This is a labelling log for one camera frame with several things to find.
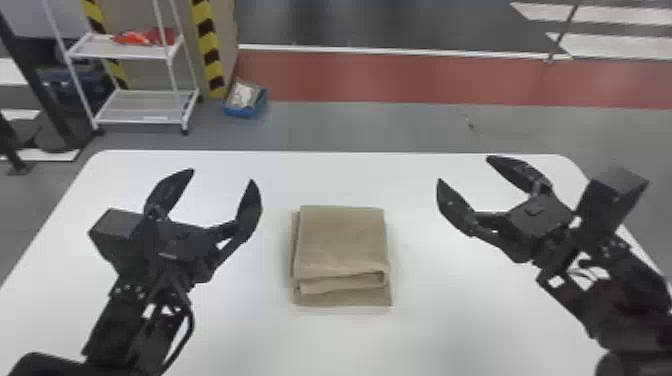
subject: red object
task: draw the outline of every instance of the red object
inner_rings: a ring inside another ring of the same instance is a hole
[[[166,34],[166,43],[169,46],[172,46],[175,43],[175,30],[173,30],[172,27],[166,27],[163,30]],[[145,32],[125,31],[113,36],[112,40],[119,44],[136,44],[143,46],[163,45],[158,27],[153,27]]]
[[[164,27],[163,30],[164,33],[166,33],[166,43],[169,46],[175,44],[175,30],[172,27]],[[149,39],[150,43],[159,46],[163,45],[163,41],[161,41],[161,33],[159,32],[158,27],[153,27],[144,34],[147,37],[147,39]]]
[[[112,37],[112,40],[119,44],[151,44],[149,39],[137,31],[125,31]]]

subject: yellow and black striped post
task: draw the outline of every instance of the yellow and black striped post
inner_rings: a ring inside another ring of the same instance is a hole
[[[219,40],[215,33],[210,0],[191,0],[192,16],[198,32],[198,48],[205,66],[205,80],[210,89],[211,98],[226,97],[226,78],[219,60]]]
[[[89,20],[91,29],[94,32],[99,34],[106,34],[105,24],[103,19],[103,11],[100,10],[96,0],[81,0],[82,8],[86,18]],[[107,66],[110,68],[110,72],[114,76],[114,79],[117,81],[117,84],[122,89],[128,89],[128,79],[124,68],[119,64],[117,59],[107,59]]]

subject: red wall stripe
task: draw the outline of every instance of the red wall stripe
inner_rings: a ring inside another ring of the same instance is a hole
[[[672,108],[672,63],[240,51],[274,100]]]

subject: folded towel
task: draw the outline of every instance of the folded towel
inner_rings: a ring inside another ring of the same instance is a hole
[[[297,304],[392,304],[382,209],[302,206],[297,222]]]

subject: white floor marking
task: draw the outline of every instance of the white floor marking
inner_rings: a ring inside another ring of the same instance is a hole
[[[9,110],[2,109],[2,116],[5,117],[7,121],[23,119],[23,120],[34,120],[37,115],[40,114],[40,110]]]
[[[565,21],[571,5],[512,2],[520,14],[535,21]],[[672,25],[672,9],[581,6],[574,22],[616,23],[629,25]]]
[[[313,53],[344,53],[358,55],[406,55],[406,56],[457,56],[483,57],[504,59],[546,59],[547,53],[539,52],[496,52],[496,51],[463,51],[463,50],[427,50],[402,48],[357,48],[357,47],[319,47],[276,44],[241,44],[241,50],[248,51],[283,51],[283,52],[313,52]],[[566,54],[555,55],[556,60],[568,60]]]
[[[40,149],[23,149],[19,150],[17,154],[26,162],[71,162],[77,158],[81,150],[71,150],[65,153],[45,153]],[[0,161],[5,161],[7,158],[2,155]]]
[[[568,33],[560,47],[575,57],[672,60],[672,38]]]
[[[10,58],[0,58],[0,85],[2,86],[25,86],[28,82],[14,60]]]

